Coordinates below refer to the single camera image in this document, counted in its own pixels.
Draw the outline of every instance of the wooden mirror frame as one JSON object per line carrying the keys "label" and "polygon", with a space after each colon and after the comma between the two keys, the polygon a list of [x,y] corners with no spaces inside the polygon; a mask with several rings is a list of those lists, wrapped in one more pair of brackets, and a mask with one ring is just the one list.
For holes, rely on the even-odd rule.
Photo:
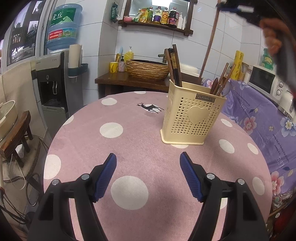
{"label": "wooden mirror frame", "polygon": [[[162,24],[154,24],[154,23],[139,23],[139,22],[124,22],[123,19],[119,20],[119,24],[121,24],[122,27],[126,27],[127,25],[137,25],[137,26],[148,26],[148,27],[155,27],[155,28],[163,28],[163,29],[169,29],[172,31],[184,33],[185,36],[189,36],[190,34],[193,34],[193,30],[190,29],[191,27],[191,20],[192,20],[192,14],[193,14],[193,6],[194,4],[197,4],[197,0],[184,0],[189,2],[189,8],[187,13],[187,21],[185,25],[185,29],[179,29],[179,28],[173,28],[167,25]],[[131,2],[132,0],[127,0],[123,16],[128,16],[130,9],[131,9]]]}

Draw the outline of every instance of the human hand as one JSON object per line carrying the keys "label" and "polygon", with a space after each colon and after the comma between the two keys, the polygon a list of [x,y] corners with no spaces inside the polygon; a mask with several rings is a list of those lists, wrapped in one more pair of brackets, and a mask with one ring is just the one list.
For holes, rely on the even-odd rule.
{"label": "human hand", "polygon": [[259,26],[263,29],[265,44],[271,56],[277,54],[282,47],[282,42],[277,39],[276,31],[282,31],[294,42],[289,28],[278,18],[264,18],[260,21]]}

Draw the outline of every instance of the wicker textured sink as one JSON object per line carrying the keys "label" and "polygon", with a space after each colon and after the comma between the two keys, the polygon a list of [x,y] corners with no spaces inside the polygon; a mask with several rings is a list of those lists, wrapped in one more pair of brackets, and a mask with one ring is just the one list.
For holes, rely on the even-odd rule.
{"label": "wicker textured sink", "polygon": [[131,59],[126,62],[126,71],[134,78],[159,80],[168,76],[168,65],[164,63]]}

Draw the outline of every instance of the yellow soap bottle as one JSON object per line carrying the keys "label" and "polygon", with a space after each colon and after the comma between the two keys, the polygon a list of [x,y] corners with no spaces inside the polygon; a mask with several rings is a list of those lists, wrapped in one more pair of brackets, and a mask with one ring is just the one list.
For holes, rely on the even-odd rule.
{"label": "yellow soap bottle", "polygon": [[126,64],[126,61],[133,59],[133,51],[131,50],[131,47],[130,47],[130,50],[128,52],[126,52],[123,59],[124,59],[125,64]]}

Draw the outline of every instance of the jianhao label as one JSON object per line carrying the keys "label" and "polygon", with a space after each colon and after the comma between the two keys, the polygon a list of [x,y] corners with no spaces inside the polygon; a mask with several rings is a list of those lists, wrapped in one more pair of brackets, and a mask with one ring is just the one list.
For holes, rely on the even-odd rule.
{"label": "jianhao label", "polygon": [[216,99],[216,98],[213,98],[213,97],[200,95],[200,94],[196,94],[195,98],[198,99],[198,100],[208,101],[208,102],[212,102],[212,103],[214,103],[215,99]]}

